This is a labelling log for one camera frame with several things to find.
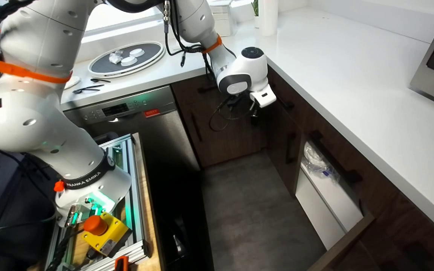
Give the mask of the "stainless steel dishwasher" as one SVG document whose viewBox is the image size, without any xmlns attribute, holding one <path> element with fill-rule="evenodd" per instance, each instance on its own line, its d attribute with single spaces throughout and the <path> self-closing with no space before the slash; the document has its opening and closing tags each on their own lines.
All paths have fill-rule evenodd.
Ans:
<svg viewBox="0 0 434 271">
<path fill-rule="evenodd" d="M 76 106 L 65 116 L 98 143 L 139 139 L 167 271 L 214 271 L 202 172 L 168 85 Z"/>
</svg>

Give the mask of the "small white plate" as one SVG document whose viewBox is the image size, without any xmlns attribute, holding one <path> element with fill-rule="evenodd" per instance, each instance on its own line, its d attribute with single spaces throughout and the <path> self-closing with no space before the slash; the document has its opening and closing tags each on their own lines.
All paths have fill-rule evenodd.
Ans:
<svg viewBox="0 0 434 271">
<path fill-rule="evenodd" d="M 66 82 L 64 90 L 78 85 L 81 82 L 81 77 L 71 76 L 71 78 Z"/>
</svg>

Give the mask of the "yellow emergency stop box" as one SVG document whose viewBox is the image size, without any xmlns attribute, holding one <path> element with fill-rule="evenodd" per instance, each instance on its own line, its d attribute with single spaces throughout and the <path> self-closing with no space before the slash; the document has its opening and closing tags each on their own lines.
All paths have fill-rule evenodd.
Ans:
<svg viewBox="0 0 434 271">
<path fill-rule="evenodd" d="M 114 257 L 130 235 L 131 229 L 107 212 L 90 216 L 83 223 L 83 240 L 105 257 Z"/>
</svg>

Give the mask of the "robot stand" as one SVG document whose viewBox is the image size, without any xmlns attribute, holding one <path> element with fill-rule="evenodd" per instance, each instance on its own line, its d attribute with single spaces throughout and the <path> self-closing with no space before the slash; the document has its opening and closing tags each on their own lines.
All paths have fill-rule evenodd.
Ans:
<svg viewBox="0 0 434 271">
<path fill-rule="evenodd" d="M 101 144 L 91 157 L 77 158 L 55 184 L 57 220 L 43 269 L 113 271 L 115 260 L 128 256 L 130 271 L 163 271 L 139 139 L 128 134 Z M 131 229 L 111 258 L 83 240 L 84 221 L 103 212 Z"/>
</svg>

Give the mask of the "small potted plant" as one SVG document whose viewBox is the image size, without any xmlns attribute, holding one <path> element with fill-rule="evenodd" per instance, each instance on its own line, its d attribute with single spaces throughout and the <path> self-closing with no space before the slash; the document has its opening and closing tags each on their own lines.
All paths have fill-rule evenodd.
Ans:
<svg viewBox="0 0 434 271">
<path fill-rule="evenodd" d="M 256 29 L 260 27 L 260 18 L 259 18 L 259 3 L 258 0 L 252 0 L 251 2 L 252 9 L 254 12 L 254 26 Z"/>
</svg>

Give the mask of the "clear plastic bag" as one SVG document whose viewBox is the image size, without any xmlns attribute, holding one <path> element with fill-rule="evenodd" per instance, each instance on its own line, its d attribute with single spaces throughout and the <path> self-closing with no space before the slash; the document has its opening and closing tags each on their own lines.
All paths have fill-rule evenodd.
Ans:
<svg viewBox="0 0 434 271">
<path fill-rule="evenodd" d="M 340 175 L 325 156 L 309 141 L 304 144 L 303 165 L 308 172 L 321 180 L 339 183 Z"/>
</svg>

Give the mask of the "white paper towel roll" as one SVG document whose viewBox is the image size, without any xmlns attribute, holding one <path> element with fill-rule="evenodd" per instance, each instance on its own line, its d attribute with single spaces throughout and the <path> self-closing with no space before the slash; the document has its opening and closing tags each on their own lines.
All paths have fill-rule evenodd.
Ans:
<svg viewBox="0 0 434 271">
<path fill-rule="evenodd" d="M 278 30 L 278 0 L 258 0 L 260 18 L 260 34 L 263 37 L 272 36 Z"/>
</svg>

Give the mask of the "dark wood cabinet door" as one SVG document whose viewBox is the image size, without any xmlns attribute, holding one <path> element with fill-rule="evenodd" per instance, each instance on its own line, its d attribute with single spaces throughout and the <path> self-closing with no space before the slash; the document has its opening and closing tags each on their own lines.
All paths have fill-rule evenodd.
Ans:
<svg viewBox="0 0 434 271">
<path fill-rule="evenodd" d="M 202 167 L 260 151 L 267 143 L 261 126 L 251 114 L 229 114 L 227 96 L 207 76 L 197 76 L 171 85 L 179 113 Z M 191 121 L 194 113 L 203 142 L 198 141 Z"/>
<path fill-rule="evenodd" d="M 296 172 L 298 171 L 298 149 L 300 147 L 300 132 L 297 126 L 296 112 L 298 102 L 294 90 L 282 79 L 277 72 L 269 67 L 268 78 L 270 84 L 276 84 L 280 89 L 279 94 L 285 100 L 294 103 L 294 109 L 287 111 L 279 102 L 272 103 L 265 109 L 265 129 L 267 135 L 267 154 L 274 164 L 284 186 L 291 196 L 295 196 Z M 285 164 L 286 139 L 289 133 L 296 133 L 296 146 L 294 163 Z"/>
</svg>

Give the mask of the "open dark wood drawer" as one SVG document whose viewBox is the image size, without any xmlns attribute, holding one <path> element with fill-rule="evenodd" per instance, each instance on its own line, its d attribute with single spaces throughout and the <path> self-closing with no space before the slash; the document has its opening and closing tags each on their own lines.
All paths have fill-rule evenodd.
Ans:
<svg viewBox="0 0 434 271">
<path fill-rule="evenodd" d="M 307 141 L 308 134 L 300 149 L 295 196 L 326 249 L 308 271 L 379 271 L 361 242 L 374 216 L 354 192 L 355 185 L 342 177 L 336 184 L 308 172 L 303 165 Z"/>
</svg>

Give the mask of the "white container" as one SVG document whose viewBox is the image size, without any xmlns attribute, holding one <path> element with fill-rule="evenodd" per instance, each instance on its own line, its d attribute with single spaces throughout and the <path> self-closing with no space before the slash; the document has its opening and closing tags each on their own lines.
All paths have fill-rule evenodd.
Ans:
<svg viewBox="0 0 434 271">
<path fill-rule="evenodd" d="M 215 30 L 222 37 L 234 36 L 237 22 L 232 14 L 231 4 L 234 0 L 207 0 L 215 19 Z"/>
</svg>

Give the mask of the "round grey tray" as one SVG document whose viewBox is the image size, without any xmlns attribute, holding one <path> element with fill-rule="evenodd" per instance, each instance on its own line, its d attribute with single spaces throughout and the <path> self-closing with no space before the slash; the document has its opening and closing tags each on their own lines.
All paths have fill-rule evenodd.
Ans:
<svg viewBox="0 0 434 271">
<path fill-rule="evenodd" d="M 132 66 L 123 67 L 120 63 L 112 64 L 109 62 L 109 54 L 113 51 L 122 50 L 122 57 L 128 57 L 129 52 L 136 48 L 145 51 L 143 56 L 138 57 L 138 62 Z M 101 54 L 93 59 L 88 65 L 88 71 L 96 78 L 117 78 L 139 72 L 157 63 L 164 56 L 164 46 L 157 41 L 143 41 L 117 47 Z"/>
</svg>

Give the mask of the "dark blue bag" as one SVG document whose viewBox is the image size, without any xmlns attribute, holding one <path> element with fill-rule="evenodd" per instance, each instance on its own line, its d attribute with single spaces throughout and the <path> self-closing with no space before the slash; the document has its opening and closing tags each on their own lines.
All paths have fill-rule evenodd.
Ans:
<svg viewBox="0 0 434 271">
<path fill-rule="evenodd" d="M 55 181 L 55 172 L 32 158 L 0 154 L 0 271 L 26 270 L 46 256 Z"/>
</svg>

